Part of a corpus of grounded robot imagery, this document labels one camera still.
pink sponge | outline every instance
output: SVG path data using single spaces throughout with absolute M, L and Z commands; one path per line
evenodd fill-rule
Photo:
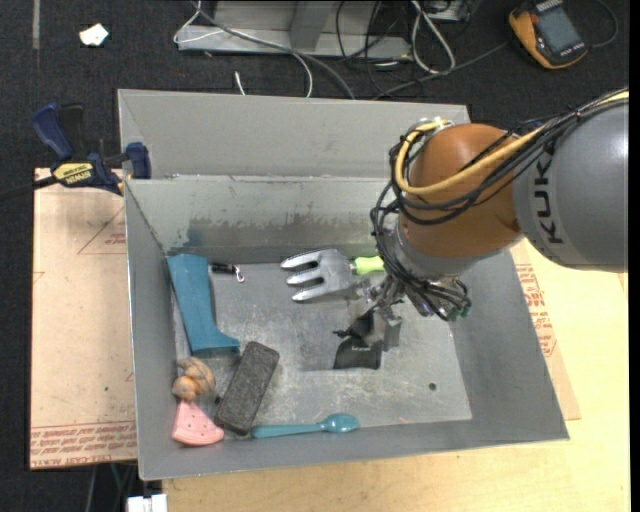
M 193 402 L 180 400 L 171 438 L 189 446 L 217 443 L 224 437 L 224 430 Z

yellow-green handle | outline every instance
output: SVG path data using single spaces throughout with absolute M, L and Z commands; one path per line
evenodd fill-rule
M 357 275 L 368 274 L 369 272 L 384 272 L 384 263 L 380 256 L 372 258 L 356 258 L 353 260 L 353 266 Z

light blue spoon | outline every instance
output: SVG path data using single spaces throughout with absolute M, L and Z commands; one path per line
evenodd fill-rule
M 290 436 L 307 432 L 331 432 L 340 434 L 360 428 L 358 418 L 351 414 L 331 414 L 320 423 L 304 425 L 259 425 L 251 429 L 251 435 L 262 439 L 265 437 Z

white plastic fork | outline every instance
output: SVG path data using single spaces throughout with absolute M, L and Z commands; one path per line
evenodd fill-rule
M 354 284 L 354 272 L 363 274 L 382 270 L 381 260 L 377 257 L 358 260 L 362 261 L 361 270 L 358 270 L 357 263 L 351 263 L 339 249 L 320 249 L 287 258 L 280 264 L 280 268 L 299 270 L 287 279 L 287 284 L 302 287 L 292 299 L 303 302 L 348 290 Z

small figurine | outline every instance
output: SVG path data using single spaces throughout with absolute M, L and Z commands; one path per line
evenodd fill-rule
M 173 382 L 171 390 L 178 398 L 193 402 L 197 395 L 215 391 L 216 379 L 200 359 L 188 357 L 178 361 L 178 366 L 184 370 L 184 375 Z
M 211 369 L 196 357 L 178 361 L 184 370 L 174 382 L 171 391 L 180 399 L 171 433 L 172 439 L 188 446 L 204 446 L 224 438 L 224 430 L 216 426 L 194 400 L 198 395 L 213 393 L 216 379 Z

